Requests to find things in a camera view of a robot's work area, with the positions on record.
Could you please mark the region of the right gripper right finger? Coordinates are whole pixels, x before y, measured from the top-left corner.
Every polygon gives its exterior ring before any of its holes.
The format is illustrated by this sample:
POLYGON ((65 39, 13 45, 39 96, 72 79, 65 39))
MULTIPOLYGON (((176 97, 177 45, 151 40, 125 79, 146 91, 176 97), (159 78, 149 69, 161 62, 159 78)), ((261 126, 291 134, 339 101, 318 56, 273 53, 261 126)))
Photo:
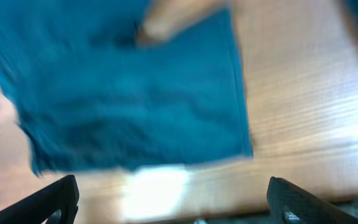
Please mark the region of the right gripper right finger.
POLYGON ((284 178, 270 178, 267 201, 272 223, 358 223, 357 217, 321 200, 284 178))

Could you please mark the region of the dark blue denim shorts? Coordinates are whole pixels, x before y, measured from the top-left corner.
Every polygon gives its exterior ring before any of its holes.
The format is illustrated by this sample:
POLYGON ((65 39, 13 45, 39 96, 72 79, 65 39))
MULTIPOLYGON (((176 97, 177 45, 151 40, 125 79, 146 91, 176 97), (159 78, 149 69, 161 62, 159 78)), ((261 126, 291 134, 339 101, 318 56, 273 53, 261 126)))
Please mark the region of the dark blue denim shorts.
POLYGON ((231 11, 138 47, 148 6, 0 0, 0 87, 34 173, 253 155, 231 11))

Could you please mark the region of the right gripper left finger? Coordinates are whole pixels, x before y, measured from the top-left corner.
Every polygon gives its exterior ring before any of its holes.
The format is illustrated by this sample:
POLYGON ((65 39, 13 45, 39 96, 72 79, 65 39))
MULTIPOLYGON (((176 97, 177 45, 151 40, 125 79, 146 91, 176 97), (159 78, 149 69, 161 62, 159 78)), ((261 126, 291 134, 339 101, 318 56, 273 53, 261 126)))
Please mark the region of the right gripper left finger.
POLYGON ((73 224, 79 190, 74 175, 67 175, 0 211, 0 224, 73 224))

